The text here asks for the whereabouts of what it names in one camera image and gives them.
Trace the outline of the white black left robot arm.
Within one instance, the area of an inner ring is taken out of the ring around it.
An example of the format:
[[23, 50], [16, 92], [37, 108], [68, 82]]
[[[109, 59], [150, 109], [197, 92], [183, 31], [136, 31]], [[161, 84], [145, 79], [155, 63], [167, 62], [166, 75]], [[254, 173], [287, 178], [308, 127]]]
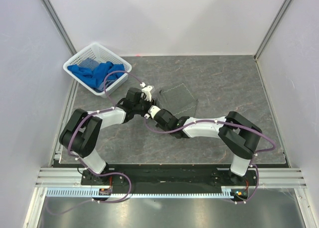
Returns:
[[142, 89], [129, 88], [126, 96], [114, 107], [101, 111], [87, 112], [76, 109], [59, 137], [70, 156], [82, 162], [92, 172], [92, 179], [99, 185], [109, 181], [107, 163], [98, 154], [95, 146], [100, 130], [129, 122], [135, 115], [144, 117], [151, 106], [156, 105], [152, 98], [154, 86]]

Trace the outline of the grey green napkin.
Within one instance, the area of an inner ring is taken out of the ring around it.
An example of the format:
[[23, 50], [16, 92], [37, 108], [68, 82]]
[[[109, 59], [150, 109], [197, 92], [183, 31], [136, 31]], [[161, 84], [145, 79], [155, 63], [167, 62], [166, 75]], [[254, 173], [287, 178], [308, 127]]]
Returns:
[[198, 98], [185, 83], [160, 88], [156, 100], [159, 108], [175, 117], [194, 117], [198, 105]]

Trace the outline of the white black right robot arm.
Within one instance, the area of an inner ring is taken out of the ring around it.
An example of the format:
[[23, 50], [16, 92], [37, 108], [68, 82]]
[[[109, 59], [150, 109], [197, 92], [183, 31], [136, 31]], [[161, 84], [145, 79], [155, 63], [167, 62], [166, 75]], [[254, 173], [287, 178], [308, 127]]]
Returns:
[[234, 185], [246, 180], [246, 171], [260, 141], [262, 130], [237, 112], [227, 116], [209, 119], [175, 117], [172, 113], [157, 106], [149, 109], [156, 127], [169, 132], [175, 138], [211, 137], [221, 139], [233, 153], [228, 179]]

